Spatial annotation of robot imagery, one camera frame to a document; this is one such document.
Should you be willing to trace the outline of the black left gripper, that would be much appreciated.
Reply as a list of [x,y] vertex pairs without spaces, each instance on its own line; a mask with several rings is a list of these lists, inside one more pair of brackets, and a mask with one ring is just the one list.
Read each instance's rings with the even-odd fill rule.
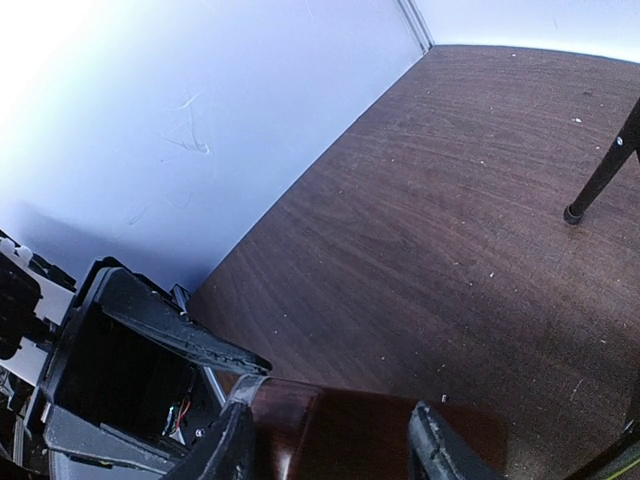
[[189,453],[174,436],[196,381],[191,362],[238,375],[272,370],[191,321],[145,276],[113,257],[95,261],[38,385],[50,405],[46,445],[96,464],[173,469]]

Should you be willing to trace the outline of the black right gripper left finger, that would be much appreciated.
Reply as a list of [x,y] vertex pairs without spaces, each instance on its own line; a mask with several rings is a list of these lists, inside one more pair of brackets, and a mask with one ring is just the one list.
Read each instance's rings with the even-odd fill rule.
[[211,429],[162,479],[254,479],[255,426],[251,408],[231,402]]

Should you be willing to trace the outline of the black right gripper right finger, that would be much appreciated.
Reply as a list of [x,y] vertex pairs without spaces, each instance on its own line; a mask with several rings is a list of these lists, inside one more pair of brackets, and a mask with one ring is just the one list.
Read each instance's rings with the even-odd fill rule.
[[504,479],[430,405],[419,401],[407,430],[410,479]]

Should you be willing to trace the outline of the brown wooden metronome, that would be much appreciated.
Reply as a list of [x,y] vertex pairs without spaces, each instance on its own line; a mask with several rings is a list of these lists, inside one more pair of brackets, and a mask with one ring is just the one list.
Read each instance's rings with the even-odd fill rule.
[[406,479],[417,399],[244,375],[258,479]]

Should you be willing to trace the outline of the black perforated music stand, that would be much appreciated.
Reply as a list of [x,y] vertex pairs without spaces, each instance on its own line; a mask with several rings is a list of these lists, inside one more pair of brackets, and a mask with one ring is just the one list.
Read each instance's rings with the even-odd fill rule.
[[[623,126],[598,167],[576,199],[564,210],[564,220],[578,225],[586,210],[604,191],[629,157],[639,156],[639,101],[636,101]],[[639,378],[625,417],[621,436],[595,458],[568,476],[568,479],[621,479],[639,468]]]

